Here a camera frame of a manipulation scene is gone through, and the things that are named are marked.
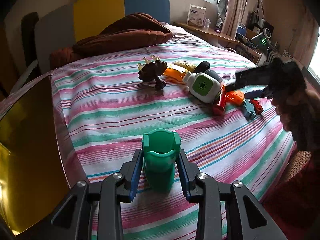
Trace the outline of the person's right hand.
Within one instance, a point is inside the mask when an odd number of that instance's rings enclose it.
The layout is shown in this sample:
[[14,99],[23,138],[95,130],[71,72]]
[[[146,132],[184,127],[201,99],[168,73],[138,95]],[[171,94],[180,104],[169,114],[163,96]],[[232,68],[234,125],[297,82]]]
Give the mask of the person's right hand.
[[319,150],[319,96],[311,90],[273,98],[283,129],[292,133],[300,151]]

